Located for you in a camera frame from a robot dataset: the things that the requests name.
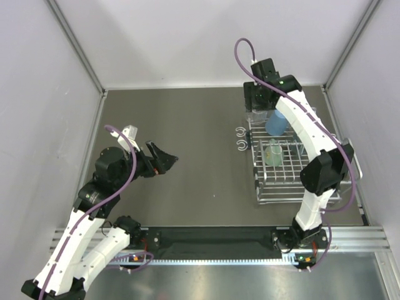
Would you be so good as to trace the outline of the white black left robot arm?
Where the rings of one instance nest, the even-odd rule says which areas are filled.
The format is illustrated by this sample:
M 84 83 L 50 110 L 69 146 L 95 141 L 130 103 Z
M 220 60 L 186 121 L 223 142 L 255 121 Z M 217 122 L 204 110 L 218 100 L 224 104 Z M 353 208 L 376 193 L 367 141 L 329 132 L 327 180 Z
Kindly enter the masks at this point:
M 101 151 L 91 180 L 78 192 L 60 241 L 42 271 L 24 282 L 23 294 L 31 299 L 84 299 L 95 278 L 121 250 L 139 245 L 141 225 L 130 216 L 120 216 L 110 232 L 87 250 L 121 191 L 137 178 L 165 174 L 178 161 L 152 141 L 146 146 L 149 156 L 128 146 Z

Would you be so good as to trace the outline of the large clear plastic cup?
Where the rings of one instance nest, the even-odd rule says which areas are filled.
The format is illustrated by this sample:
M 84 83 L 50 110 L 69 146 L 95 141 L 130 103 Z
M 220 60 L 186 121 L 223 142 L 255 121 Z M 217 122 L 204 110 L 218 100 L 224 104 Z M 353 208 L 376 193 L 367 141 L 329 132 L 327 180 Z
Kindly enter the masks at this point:
M 253 125 L 259 125 L 262 123 L 265 123 L 268 118 L 268 111 L 250 111 L 246 112 L 246 120 L 253 124 Z

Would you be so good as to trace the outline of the green ceramic mug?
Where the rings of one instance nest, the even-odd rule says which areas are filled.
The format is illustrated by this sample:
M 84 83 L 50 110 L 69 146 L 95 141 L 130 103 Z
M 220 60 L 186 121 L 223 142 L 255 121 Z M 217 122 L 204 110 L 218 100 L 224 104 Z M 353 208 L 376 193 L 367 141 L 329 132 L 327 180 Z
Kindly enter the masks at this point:
M 275 139 L 271 139 L 266 147 L 265 163 L 268 166 L 278 167 L 283 163 L 283 149 Z

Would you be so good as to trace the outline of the blue plastic cup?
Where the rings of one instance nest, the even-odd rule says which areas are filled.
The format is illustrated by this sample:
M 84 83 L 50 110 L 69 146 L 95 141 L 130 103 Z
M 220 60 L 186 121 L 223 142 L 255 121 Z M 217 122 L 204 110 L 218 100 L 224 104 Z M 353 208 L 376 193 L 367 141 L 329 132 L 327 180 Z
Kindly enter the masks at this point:
M 281 136 L 284 134 L 287 126 L 288 122 L 284 115 L 278 110 L 274 110 L 266 122 L 265 129 L 271 136 Z

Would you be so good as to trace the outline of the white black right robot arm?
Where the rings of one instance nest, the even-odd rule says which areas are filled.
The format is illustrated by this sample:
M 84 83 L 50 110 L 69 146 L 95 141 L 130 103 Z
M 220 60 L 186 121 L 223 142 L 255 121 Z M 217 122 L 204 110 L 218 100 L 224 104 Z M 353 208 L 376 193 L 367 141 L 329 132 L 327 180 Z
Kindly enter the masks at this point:
M 280 76 L 271 58 L 254 61 L 249 72 L 252 81 L 243 84 L 246 112 L 279 112 L 307 154 L 309 162 L 300 172 L 305 192 L 291 226 L 293 243 L 306 248 L 321 230 L 321 214 L 329 198 L 345 176 L 354 176 L 354 149 L 327 130 L 310 107 L 299 81 L 293 75 Z

